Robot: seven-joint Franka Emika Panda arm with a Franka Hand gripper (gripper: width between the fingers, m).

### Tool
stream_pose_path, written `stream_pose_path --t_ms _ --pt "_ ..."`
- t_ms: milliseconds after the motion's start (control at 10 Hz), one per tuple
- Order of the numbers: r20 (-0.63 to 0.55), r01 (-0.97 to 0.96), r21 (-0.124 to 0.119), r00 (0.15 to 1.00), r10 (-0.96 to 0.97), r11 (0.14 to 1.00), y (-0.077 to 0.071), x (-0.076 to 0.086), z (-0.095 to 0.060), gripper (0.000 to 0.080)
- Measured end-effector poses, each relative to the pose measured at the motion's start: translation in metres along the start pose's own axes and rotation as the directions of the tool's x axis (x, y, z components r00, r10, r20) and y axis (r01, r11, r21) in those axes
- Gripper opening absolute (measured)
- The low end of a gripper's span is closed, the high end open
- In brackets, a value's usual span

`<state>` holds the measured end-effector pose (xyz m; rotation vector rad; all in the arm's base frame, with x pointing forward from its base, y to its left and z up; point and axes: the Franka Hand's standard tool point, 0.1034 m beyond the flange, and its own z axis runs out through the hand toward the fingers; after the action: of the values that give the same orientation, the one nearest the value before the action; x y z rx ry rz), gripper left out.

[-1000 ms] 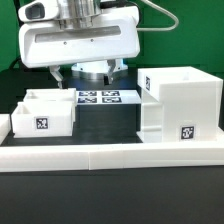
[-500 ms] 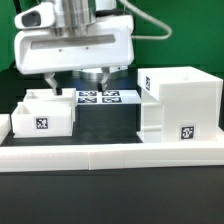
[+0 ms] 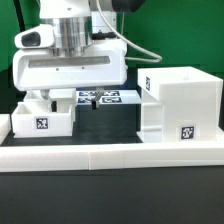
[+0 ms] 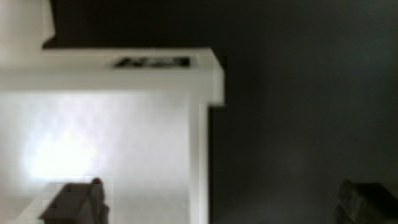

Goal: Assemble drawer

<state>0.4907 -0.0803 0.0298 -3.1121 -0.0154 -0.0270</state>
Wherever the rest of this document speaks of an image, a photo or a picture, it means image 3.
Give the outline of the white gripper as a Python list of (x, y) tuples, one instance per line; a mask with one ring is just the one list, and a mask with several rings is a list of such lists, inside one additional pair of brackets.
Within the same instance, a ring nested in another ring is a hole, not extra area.
[[(89, 17), (44, 19), (17, 34), (13, 58), (14, 85), (21, 91), (121, 85), (127, 79), (127, 44), (117, 38), (94, 40)], [(91, 100), (98, 109), (104, 91)]]

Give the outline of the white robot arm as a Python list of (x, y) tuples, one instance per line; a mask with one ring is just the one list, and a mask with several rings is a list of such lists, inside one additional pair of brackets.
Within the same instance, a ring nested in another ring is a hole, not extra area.
[(13, 80), (20, 91), (106, 87), (127, 80), (128, 41), (116, 16), (144, 0), (40, 0), (40, 24), (15, 36)]

